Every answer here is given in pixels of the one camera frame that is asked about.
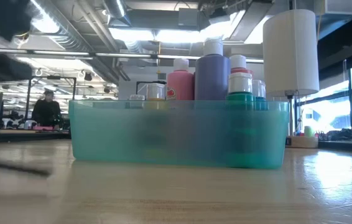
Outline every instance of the paint bottle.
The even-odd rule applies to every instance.
[[[165,100],[165,85],[160,83],[147,84],[147,100]]]
[[[268,110],[266,103],[266,84],[262,80],[252,81],[252,93],[255,97],[255,110]]]
[[[246,69],[246,57],[233,55],[230,57],[231,74],[228,77],[227,100],[248,101],[243,103],[246,109],[253,109],[252,71]]]
[[[167,77],[167,100],[194,100],[194,75],[188,72],[188,60],[176,58],[174,72]]]
[[[160,83],[149,83],[147,84],[147,100],[151,102],[145,102],[145,109],[161,110],[165,108],[165,85]]]
[[[246,57],[243,55],[233,55],[230,57],[231,73],[243,72],[249,73],[253,78],[253,71],[246,69]]]
[[[249,73],[236,72],[228,78],[227,100],[240,101],[238,105],[247,110],[254,108],[254,96],[252,94],[252,75]]]
[[[223,42],[220,39],[205,41],[203,53],[195,62],[195,100],[224,100],[230,59],[223,56]]]

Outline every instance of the fluorescent light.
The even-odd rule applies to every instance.
[[[263,25],[272,16],[265,16],[256,27],[252,30],[251,34],[244,41],[245,44],[261,44],[263,43]]]
[[[96,53],[99,57],[151,58],[149,54]]]
[[[197,56],[183,56],[183,55],[158,55],[158,58],[162,58],[162,59],[185,58],[185,59],[189,59],[189,60],[198,60],[200,57],[197,57]]]
[[[35,58],[34,59],[38,64],[44,65],[47,70],[51,70],[50,68],[53,69],[70,69],[73,70],[74,72],[80,71],[80,70],[89,70],[93,71],[93,68],[86,64],[85,62],[82,62],[81,60],[77,59],[52,59],[52,58]]]
[[[43,33],[56,33],[60,27],[53,21],[52,18],[42,9],[42,7],[35,1],[31,0],[34,6],[39,10],[41,19],[33,18],[32,25]]]
[[[3,95],[7,95],[7,96],[27,96],[27,93],[9,93],[9,92],[0,92],[0,93],[3,93]],[[42,93],[31,93],[30,94],[31,97],[41,97],[42,96]],[[72,99],[72,95],[69,95],[69,94],[54,94],[54,96],[56,98],[59,98],[60,99]],[[75,95],[75,99],[82,99],[82,96],[83,95]],[[113,97],[114,95],[113,94],[107,94],[107,95],[86,95],[87,97],[89,98],[96,98],[96,99],[104,99],[104,98],[111,98]]]
[[[25,106],[22,105],[3,105],[4,107],[18,107],[18,108],[25,108]]]
[[[166,43],[197,43],[202,42],[198,31],[187,30],[160,30],[157,38],[158,41]]]
[[[231,35],[233,35],[234,30],[236,30],[239,22],[241,22],[241,19],[243,19],[243,16],[245,15],[245,10],[241,10],[239,12],[235,12],[232,15],[230,15],[230,20],[231,25],[229,26],[228,30],[225,32],[223,35],[223,40],[230,38]]]
[[[109,28],[114,39],[123,41],[154,40],[151,30]]]
[[[0,53],[4,54],[26,54],[26,50],[18,50],[18,49],[0,49]]]
[[[224,33],[228,31],[230,25],[230,21],[217,22],[215,24],[211,24],[207,28],[201,30],[201,41],[203,42],[206,39],[222,38]]]
[[[36,78],[33,78],[32,81],[37,82],[37,83],[42,84],[42,85],[46,85],[46,83],[44,81],[38,80]]]
[[[89,56],[88,52],[66,52],[66,51],[54,51],[54,50],[35,50],[35,54],[42,55],[75,55],[75,56]]]
[[[56,91],[57,88],[54,86],[50,86],[50,85],[45,85],[44,88],[48,89],[48,90],[52,90],[52,91]]]
[[[247,63],[263,63],[263,59],[255,59],[255,58],[247,58],[246,59]]]

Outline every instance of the wooden table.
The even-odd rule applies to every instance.
[[[352,223],[352,153],[288,149],[280,170],[73,161],[70,141],[0,144],[0,223]]]

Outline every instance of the translucent plastic container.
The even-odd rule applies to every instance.
[[[70,102],[78,160],[275,169],[282,165],[289,107],[246,110],[240,101]],[[162,104],[161,109],[150,106]]]

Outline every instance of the exposed pipe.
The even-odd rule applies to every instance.
[[[101,41],[103,41],[104,45],[110,50],[110,51],[115,51],[115,48],[111,43],[109,42],[108,39],[106,39],[103,36],[103,33],[96,27],[96,25],[93,23],[93,21],[90,19],[89,15],[85,12],[85,10],[82,8],[81,4],[79,1],[75,1],[75,6],[79,9],[79,11],[82,13],[82,16],[86,19],[86,21],[89,23],[90,27],[97,33],[98,37],[100,38]]]
[[[126,14],[126,5],[123,0],[103,0],[103,2],[109,16],[125,23],[129,27],[132,26]]]
[[[115,42],[115,39],[113,38],[113,36],[109,32],[108,27],[105,27],[103,25],[103,23],[101,23],[101,19],[97,16],[96,11],[92,8],[90,3],[88,3],[86,0],[79,0],[79,1],[82,2],[83,4],[85,4],[87,12],[90,13],[92,18],[96,21],[96,25],[101,29],[103,34],[107,37],[108,41],[114,47],[114,51],[119,52],[118,46]]]
[[[81,36],[81,34],[74,28],[71,22],[58,10],[58,8],[50,0],[35,0],[35,2],[53,19],[60,27],[57,35],[50,37],[59,45],[68,51],[74,52],[92,52],[93,47]],[[107,66],[100,58],[94,58],[85,63],[90,64],[95,72],[107,82],[118,83],[119,77],[114,76],[113,69]]]
[[[176,59],[185,58],[188,60],[198,60],[199,56],[188,55],[164,55],[164,54],[126,54],[126,53],[99,53],[99,52],[66,52],[55,50],[24,50],[24,49],[1,49],[0,54],[19,54],[19,55],[49,55],[64,57],[111,57],[111,58],[150,58],[150,59]],[[261,58],[247,58],[247,63],[263,63]]]
[[[90,3],[88,3],[86,0],[78,0],[77,3],[80,7],[79,3],[82,3],[85,5],[85,8],[87,10],[87,12],[92,16],[92,18],[95,20],[96,23],[93,22],[89,22],[89,20],[91,21],[89,15],[83,15],[85,17],[85,19],[89,22],[89,25],[92,26],[92,28],[95,30],[95,32],[98,34],[98,37],[103,41],[108,41],[112,46],[113,49],[110,49],[112,51],[115,52],[119,52],[117,43],[115,41],[115,39],[113,38],[113,36],[111,35],[111,33],[109,32],[108,28],[105,27],[103,25],[103,23],[101,22],[101,19],[97,16],[96,11],[93,9],[93,7],[90,5]],[[83,11],[83,13],[86,13],[85,10],[80,7],[80,10]],[[105,35],[105,37],[103,37],[102,33],[100,31],[97,30],[96,26],[98,26],[100,28],[100,30],[102,31],[102,33]],[[113,59],[113,67],[117,68],[116,69],[116,73],[118,76],[122,77],[123,80],[125,81],[130,81],[131,79],[128,77],[128,75],[126,75],[125,72],[122,72],[122,68],[121,66],[119,66],[119,60],[118,58],[114,58]]]

